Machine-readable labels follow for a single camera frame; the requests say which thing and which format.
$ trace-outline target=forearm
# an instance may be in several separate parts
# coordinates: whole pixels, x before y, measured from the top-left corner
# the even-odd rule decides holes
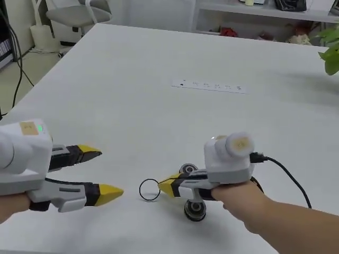
[[[269,201],[245,222],[280,254],[338,253],[339,217]]]

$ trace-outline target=red object on shelf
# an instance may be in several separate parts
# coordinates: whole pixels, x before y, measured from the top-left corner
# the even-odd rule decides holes
[[[221,28],[220,29],[220,36],[238,37],[238,34],[232,28]]]

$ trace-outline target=black cable on floor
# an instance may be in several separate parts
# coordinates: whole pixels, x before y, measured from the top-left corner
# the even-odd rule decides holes
[[[13,52],[14,52],[14,55],[17,57],[17,65],[18,65],[19,68],[20,68],[19,81],[18,81],[18,83],[17,83],[16,89],[15,89],[15,92],[14,92],[14,97],[13,97],[12,108],[14,108],[15,102],[16,102],[17,93],[18,93],[18,91],[19,91],[19,88],[20,88],[20,85],[21,85],[21,82],[22,82],[23,75],[25,75],[25,77],[28,79],[28,81],[30,82],[30,84],[31,84],[32,86],[34,86],[34,84],[33,84],[33,82],[31,81],[31,79],[28,77],[28,75],[25,73],[25,71],[23,70],[23,59],[22,59],[22,52],[21,52],[19,40],[18,40],[17,35],[16,35],[16,33],[14,32],[12,26],[10,25],[8,19],[6,18],[5,14],[3,13],[3,11],[2,11],[1,9],[0,9],[0,16],[2,16],[2,18],[3,18],[4,21],[5,21],[6,26],[8,27],[8,29],[9,29],[9,31],[10,31],[10,37],[11,37],[11,39],[12,39],[12,41],[13,41]],[[5,115],[7,115],[7,113],[1,114],[1,115],[0,115],[0,120],[1,120],[2,116],[5,116]]]

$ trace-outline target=yellow fingertip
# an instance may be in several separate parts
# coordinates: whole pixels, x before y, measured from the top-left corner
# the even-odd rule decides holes
[[[160,184],[158,184],[159,189],[168,196],[174,197],[172,183],[179,177],[179,175],[180,174],[175,174],[167,178],[167,180],[161,181]]]
[[[86,146],[85,144],[78,144],[78,147],[82,150],[82,152],[101,152],[99,149]]]
[[[95,206],[104,205],[117,197],[120,197],[123,194],[123,190],[117,187],[107,185],[107,184],[99,184],[100,197],[95,203]]]

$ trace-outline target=human hand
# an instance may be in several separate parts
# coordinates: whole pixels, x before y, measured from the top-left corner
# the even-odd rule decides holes
[[[224,209],[243,221],[253,233],[251,225],[267,211],[272,202],[253,182],[218,186],[212,190],[212,197],[222,201]]]
[[[8,220],[14,213],[28,210],[30,203],[26,194],[0,196],[0,224]]]

